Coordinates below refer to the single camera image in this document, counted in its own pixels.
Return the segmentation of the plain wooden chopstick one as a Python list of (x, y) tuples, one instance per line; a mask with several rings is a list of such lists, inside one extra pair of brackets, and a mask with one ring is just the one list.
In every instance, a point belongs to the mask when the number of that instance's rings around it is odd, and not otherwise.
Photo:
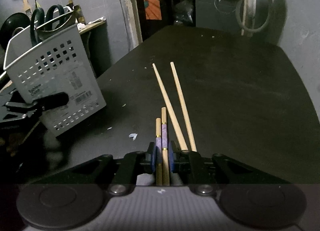
[(163, 84), (161, 76), (160, 76), (160, 74), (159, 74), (159, 72), (157, 70), (157, 67), (156, 67), (156, 65), (154, 63), (152, 64), (152, 67), (153, 67), (153, 70), (155, 72), (155, 76), (157, 78), (157, 82), (158, 82), (158, 85), (160, 87), (160, 90), (161, 90), (161, 93), (162, 93), (162, 96), (163, 96), (167, 111), (169, 113), (169, 116), (170, 116), (170, 119), (171, 119), (171, 122), (172, 122), (172, 126), (174, 128), (174, 131), (175, 131), (175, 134), (176, 134), (176, 137), (177, 137), (177, 140), (178, 140), (178, 144), (180, 145), (180, 150), (188, 150), (188, 146), (187, 146), (186, 141), (184, 139), (183, 133), (181, 131), (180, 125), (178, 123), (176, 114), (175, 114), (174, 109), (172, 107), (172, 104), (170, 102), (168, 93), (167, 93), (167, 91), (165, 89), (165, 86)]

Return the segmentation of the purple banded chopstick two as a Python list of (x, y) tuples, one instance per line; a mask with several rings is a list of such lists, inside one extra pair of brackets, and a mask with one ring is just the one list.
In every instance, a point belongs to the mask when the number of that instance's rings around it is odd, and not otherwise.
[(168, 156), (168, 128), (167, 128), (167, 109), (161, 108), (161, 127), (162, 127), (162, 172), (163, 172), (163, 185), (170, 185), (170, 167)]

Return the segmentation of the grey perforated plastic basket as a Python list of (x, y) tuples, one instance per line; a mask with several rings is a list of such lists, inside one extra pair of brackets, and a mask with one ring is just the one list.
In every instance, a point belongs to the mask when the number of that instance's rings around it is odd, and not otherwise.
[(106, 105), (75, 23), (33, 44), (30, 28), (7, 44), (3, 69), (27, 103), (66, 93), (67, 104), (45, 111), (40, 120), (55, 136)]

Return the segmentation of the plain wooden chopstick two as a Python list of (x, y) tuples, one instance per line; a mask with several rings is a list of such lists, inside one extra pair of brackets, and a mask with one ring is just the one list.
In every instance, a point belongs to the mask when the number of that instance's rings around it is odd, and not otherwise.
[(185, 121), (185, 126), (186, 126), (188, 137), (189, 137), (191, 150), (193, 152), (197, 152), (197, 147), (196, 147), (196, 143), (195, 143), (193, 129), (192, 129), (192, 126), (191, 126), (191, 121), (190, 121), (190, 118), (189, 118), (187, 105), (185, 103), (182, 87), (181, 87), (181, 84), (180, 84), (180, 80), (178, 78), (178, 74), (177, 74), (177, 71), (176, 71), (176, 68), (175, 68), (175, 64), (173, 62), (171, 62), (170, 66), (171, 66), (172, 74), (173, 74), (173, 77), (174, 77), (174, 81), (175, 81), (175, 85), (176, 85), (179, 101), (180, 101), (180, 104), (181, 104), (181, 109), (182, 109), (182, 113), (183, 113), (183, 117), (184, 117), (184, 121)]

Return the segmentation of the wooden side shelf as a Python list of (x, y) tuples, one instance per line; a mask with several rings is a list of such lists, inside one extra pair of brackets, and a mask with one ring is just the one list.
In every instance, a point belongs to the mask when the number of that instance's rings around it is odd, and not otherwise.
[(95, 23), (92, 23), (92, 24), (86, 24), (85, 27), (81, 30), (79, 30), (79, 34), (82, 35), (84, 33), (87, 33), (89, 32), (90, 30), (94, 29), (94, 28), (97, 28), (99, 26), (102, 26), (106, 23), (106, 21), (99, 21), (99, 22), (95, 22)]

